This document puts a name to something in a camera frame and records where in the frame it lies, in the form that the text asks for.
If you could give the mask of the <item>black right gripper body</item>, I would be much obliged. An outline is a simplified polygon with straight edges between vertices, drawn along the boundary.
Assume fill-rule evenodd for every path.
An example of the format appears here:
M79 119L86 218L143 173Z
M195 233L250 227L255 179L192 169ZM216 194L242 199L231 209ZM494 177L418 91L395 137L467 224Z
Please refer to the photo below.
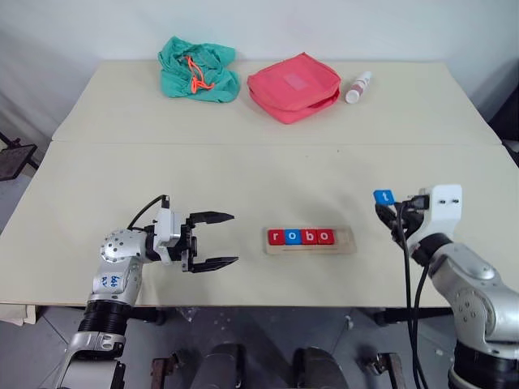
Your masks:
M392 236L394 240L409 238L422 225L424 220L423 213L429 209L430 196L428 194L418 194L403 202L394 204L397 213L399 236Z

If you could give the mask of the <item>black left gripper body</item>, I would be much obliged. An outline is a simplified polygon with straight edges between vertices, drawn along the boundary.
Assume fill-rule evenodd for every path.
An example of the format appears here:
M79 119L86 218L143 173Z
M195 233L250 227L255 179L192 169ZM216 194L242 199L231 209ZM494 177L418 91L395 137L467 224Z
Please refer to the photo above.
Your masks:
M184 272L199 272L199 265L194 262L194 258L197 256L197 238L193 235L193 229L198 222L197 217L188 217L186 222L181 225L179 253Z

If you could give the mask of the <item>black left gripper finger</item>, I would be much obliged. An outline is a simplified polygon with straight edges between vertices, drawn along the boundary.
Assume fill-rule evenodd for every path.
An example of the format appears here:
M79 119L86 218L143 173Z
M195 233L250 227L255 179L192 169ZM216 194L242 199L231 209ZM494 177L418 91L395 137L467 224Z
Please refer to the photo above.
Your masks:
M186 218L186 224L194 228L199 223L219 224L228 220L233 220L234 216L224 212L206 211L191 213Z
M238 257L218 257L206 259L203 263L191 263L191 273L216 271L238 261Z

